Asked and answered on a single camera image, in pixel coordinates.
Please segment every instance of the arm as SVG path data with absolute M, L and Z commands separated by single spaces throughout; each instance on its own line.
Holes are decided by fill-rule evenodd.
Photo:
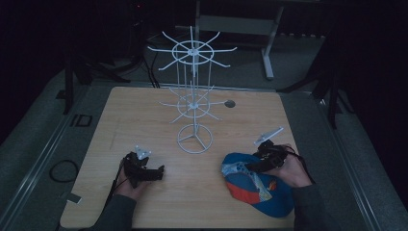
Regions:
M 312 183 L 299 158 L 288 155 L 282 167 L 265 173 L 281 178 L 292 187 L 294 230 L 341 230 L 339 224 L 327 213 L 318 186 Z
M 327 213 L 317 185 L 293 188 L 294 230 L 341 230 Z
M 120 182 L 115 189 L 114 196 L 103 210 L 98 221 L 87 230 L 97 231 L 127 231 L 132 230 L 132 218 L 137 204 L 144 190 L 151 182 L 140 182 L 133 189 L 127 180 L 123 169 L 121 170 L 117 182 Z

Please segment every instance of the wooden table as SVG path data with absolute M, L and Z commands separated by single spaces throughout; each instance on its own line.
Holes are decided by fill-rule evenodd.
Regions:
M 211 147 L 190 154 L 177 144 L 179 130 L 192 123 L 175 107 L 169 89 L 114 88 L 100 118 L 72 193 L 79 204 L 67 202 L 61 218 L 66 228 L 92 226 L 99 217 L 120 160 L 135 145 L 151 150 L 149 168 L 165 165 L 162 181 L 153 182 L 138 202 L 134 227 L 139 228 L 278 228 L 293 227 L 293 213 L 271 218 L 228 192 L 220 164 L 228 153 L 252 154 L 259 136 L 284 127 L 272 140 L 296 150 L 285 110 L 277 93 L 212 90 L 211 102 L 234 100 L 236 106 L 213 105 L 198 119 L 214 136 Z

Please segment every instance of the table leg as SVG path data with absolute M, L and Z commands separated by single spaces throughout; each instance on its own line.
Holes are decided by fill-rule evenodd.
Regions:
M 268 45 L 267 47 L 263 48 L 261 50 L 262 52 L 262 59 L 264 61 L 264 68 L 265 68 L 265 74 L 267 76 L 267 79 L 271 80 L 274 75 L 273 75 L 273 70 L 272 70 L 272 64 L 270 63 L 270 58 L 269 58 L 269 53 L 270 53 L 270 48 L 273 45 L 273 41 L 275 40 L 276 37 L 276 32 L 278 30 L 278 26 L 280 23 L 280 19 L 282 17 L 282 13 L 283 13 L 284 7 L 280 7 L 275 19 L 273 20 L 273 26 L 272 26 L 272 30 L 269 34 L 269 40 L 268 40 Z

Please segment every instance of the baseball cap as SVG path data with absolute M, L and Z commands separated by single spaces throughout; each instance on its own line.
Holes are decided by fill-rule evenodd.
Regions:
M 260 161 L 250 154 L 226 155 L 221 165 L 226 186 L 234 198 L 262 213 L 274 218 L 285 217 L 293 209 L 292 189 L 276 176 L 249 171 L 245 166 Z

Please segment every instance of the sleeve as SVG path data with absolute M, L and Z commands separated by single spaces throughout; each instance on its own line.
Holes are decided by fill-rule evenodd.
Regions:
M 135 208 L 135 200 L 124 195 L 114 195 L 98 221 L 87 231 L 132 230 L 132 218 Z
M 293 189 L 294 230 L 341 230 L 327 213 L 317 185 Z

